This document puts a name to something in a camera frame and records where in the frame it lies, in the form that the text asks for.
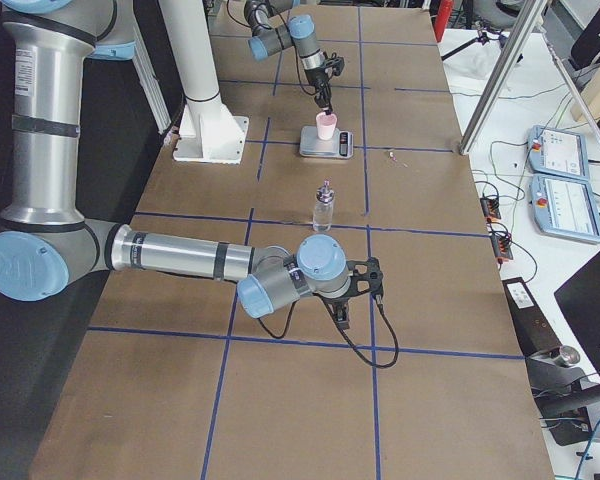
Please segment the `pink paper cup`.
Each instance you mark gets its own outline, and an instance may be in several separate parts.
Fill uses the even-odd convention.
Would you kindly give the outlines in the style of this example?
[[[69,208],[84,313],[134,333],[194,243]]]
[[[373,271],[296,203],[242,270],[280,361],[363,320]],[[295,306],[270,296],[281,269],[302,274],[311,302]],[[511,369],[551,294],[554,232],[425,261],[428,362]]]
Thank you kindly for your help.
[[[318,139],[323,141],[331,140],[338,121],[336,114],[322,111],[316,115],[315,121]]]

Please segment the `clear glass sauce bottle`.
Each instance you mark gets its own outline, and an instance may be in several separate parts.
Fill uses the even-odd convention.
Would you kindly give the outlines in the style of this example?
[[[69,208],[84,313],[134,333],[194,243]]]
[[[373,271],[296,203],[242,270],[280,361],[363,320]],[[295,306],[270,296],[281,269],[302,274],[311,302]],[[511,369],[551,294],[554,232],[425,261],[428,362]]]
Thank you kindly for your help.
[[[316,202],[313,209],[312,226],[315,232],[326,232],[331,228],[334,212],[335,192],[330,181],[324,183],[316,191]]]

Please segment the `digital kitchen scale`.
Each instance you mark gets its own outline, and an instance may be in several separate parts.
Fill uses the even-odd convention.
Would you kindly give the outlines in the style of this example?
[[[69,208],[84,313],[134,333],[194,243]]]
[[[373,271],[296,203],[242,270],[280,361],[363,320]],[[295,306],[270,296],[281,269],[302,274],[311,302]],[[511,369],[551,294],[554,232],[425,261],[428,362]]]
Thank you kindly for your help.
[[[353,134],[336,128],[329,140],[322,140],[316,126],[304,126],[299,153],[304,157],[349,159],[353,156]]]

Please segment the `teach pendant far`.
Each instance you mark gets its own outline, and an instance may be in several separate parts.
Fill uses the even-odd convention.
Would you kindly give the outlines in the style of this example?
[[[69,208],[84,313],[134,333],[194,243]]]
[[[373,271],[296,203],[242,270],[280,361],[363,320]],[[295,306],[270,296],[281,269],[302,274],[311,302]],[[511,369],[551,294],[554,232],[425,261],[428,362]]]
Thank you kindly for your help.
[[[528,133],[528,149],[528,159],[534,173],[576,180],[590,178],[583,134],[535,125]]]

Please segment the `teach pendant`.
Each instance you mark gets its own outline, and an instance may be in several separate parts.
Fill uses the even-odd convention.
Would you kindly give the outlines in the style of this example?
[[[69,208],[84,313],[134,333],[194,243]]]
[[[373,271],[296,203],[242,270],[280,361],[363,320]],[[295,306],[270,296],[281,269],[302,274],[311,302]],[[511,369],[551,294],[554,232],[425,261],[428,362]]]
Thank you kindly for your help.
[[[541,232],[600,244],[600,215],[587,180],[534,174],[529,192],[533,217]]]
[[[528,133],[528,149],[528,159],[534,173],[576,180],[590,178],[583,134],[535,125]]]

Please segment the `teach pendant near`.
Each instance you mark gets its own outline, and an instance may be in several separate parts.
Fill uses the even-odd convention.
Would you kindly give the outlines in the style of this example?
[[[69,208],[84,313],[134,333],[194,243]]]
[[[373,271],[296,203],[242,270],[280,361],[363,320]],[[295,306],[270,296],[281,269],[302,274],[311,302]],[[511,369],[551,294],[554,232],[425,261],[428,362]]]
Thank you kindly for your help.
[[[533,217],[541,232],[600,244],[600,215],[587,180],[534,174],[529,192]]]

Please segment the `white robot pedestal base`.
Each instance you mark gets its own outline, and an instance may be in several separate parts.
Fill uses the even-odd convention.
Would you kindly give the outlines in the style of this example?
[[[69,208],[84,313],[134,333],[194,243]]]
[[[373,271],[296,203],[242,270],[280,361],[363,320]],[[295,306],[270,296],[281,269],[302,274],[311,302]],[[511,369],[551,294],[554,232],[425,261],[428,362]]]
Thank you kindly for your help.
[[[201,1],[159,2],[184,93],[185,107],[174,159],[241,162],[249,119],[223,103]]]

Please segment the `aluminium frame post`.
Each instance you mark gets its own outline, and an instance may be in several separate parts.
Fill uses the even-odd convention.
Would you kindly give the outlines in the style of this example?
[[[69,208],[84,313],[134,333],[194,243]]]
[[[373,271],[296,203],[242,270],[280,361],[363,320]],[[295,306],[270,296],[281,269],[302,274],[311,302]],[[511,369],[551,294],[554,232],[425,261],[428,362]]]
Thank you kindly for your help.
[[[486,126],[488,117],[499,98],[506,80],[513,70],[519,55],[522,53],[522,49],[529,36],[539,23],[541,13],[547,4],[547,0],[528,0],[524,3],[459,143],[459,153],[461,155],[469,153],[481,131]]]

